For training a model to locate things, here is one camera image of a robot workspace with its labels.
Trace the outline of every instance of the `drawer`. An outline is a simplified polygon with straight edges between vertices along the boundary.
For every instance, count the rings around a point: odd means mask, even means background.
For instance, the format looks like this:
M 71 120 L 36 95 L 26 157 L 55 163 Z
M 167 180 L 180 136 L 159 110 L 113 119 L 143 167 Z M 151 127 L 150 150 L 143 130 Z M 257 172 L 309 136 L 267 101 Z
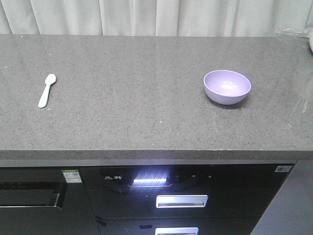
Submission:
M 278 189 L 278 187 L 211 187 L 178 190 L 100 188 L 87 189 L 87 193 L 94 213 L 104 219 L 260 217 Z M 168 195 L 168 203 L 165 197 L 165 203 L 163 200 L 163 204 L 157 207 L 157 197 Z M 192 197 L 193 195 L 207 196 L 206 204 L 201 206 L 199 198 Z M 180 198 L 182 196 L 186 196 L 187 201 Z M 173 200 L 178 200 L 178 206 L 173 204 Z
M 101 235 L 249 235 L 257 222 L 257 218 L 104 220 L 97 217 Z

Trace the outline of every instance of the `led light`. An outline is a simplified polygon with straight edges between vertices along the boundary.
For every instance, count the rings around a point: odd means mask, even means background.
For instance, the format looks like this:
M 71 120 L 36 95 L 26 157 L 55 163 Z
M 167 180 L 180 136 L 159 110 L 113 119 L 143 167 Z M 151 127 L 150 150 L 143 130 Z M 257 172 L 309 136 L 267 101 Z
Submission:
M 136 179 L 134 183 L 153 183 L 153 182 L 165 182 L 166 179 Z

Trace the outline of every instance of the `silver drawer handle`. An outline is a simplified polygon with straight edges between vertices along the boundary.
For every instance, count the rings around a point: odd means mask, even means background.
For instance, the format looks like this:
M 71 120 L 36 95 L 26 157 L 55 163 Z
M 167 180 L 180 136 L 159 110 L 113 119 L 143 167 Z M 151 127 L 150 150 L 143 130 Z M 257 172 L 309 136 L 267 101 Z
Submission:
M 157 208 L 205 207 L 208 195 L 158 195 Z
M 156 235 L 197 235 L 198 228 L 157 228 Z

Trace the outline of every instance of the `purple bowl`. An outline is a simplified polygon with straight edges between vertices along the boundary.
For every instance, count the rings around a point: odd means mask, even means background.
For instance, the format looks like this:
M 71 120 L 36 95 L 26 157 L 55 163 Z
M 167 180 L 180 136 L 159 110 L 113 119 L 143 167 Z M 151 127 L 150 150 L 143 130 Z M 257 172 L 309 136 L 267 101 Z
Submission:
M 236 104 L 251 90 L 251 83 L 245 76 L 229 70 L 209 72 L 203 81 L 207 96 L 219 104 Z

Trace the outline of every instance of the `oven door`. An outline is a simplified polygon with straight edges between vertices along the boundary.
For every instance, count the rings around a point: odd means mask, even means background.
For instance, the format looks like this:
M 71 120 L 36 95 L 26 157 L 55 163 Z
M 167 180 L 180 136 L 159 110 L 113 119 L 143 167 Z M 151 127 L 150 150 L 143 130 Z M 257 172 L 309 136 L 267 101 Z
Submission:
M 0 168 L 0 235 L 99 235 L 85 187 L 61 169 Z

